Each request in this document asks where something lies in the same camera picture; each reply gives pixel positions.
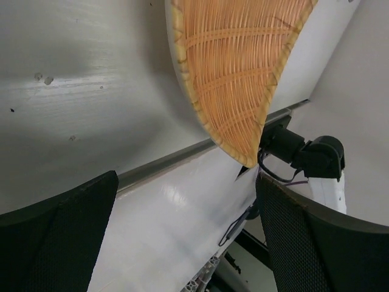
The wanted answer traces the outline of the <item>woven bamboo fan tray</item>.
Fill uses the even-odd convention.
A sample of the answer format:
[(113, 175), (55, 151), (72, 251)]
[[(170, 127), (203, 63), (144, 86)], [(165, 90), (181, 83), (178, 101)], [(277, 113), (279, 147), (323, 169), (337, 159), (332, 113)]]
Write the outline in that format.
[(257, 165), (275, 90), (315, 1), (167, 1), (177, 79), (203, 129)]

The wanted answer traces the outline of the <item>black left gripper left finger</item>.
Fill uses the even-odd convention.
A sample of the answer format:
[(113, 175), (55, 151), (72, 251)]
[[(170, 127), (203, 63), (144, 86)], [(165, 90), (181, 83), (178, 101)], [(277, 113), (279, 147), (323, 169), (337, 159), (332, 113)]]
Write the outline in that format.
[(119, 179), (108, 171), (1, 215), (1, 291), (87, 291)]

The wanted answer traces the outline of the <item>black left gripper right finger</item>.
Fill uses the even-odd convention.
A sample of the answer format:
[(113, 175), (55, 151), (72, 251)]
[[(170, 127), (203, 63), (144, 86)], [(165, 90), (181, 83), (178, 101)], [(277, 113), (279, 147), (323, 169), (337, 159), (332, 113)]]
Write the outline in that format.
[(388, 291), (388, 226), (332, 210), (264, 174), (256, 196), (278, 291)]

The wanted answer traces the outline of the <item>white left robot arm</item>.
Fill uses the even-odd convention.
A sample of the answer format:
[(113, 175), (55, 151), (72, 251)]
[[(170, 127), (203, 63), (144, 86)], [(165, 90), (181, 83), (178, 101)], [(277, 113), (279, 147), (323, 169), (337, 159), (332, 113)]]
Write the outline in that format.
[[(224, 221), (223, 246), (246, 220), (261, 218), (280, 291), (387, 291), (388, 228), (346, 214), (343, 146), (267, 126), (262, 161), (273, 155), (303, 173), (320, 200), (307, 199), (268, 169), (255, 181), (255, 201)], [(329, 181), (329, 187), (323, 184)], [(108, 171), (72, 190), (1, 215), (2, 291), (86, 291), (106, 239), (119, 179)]]

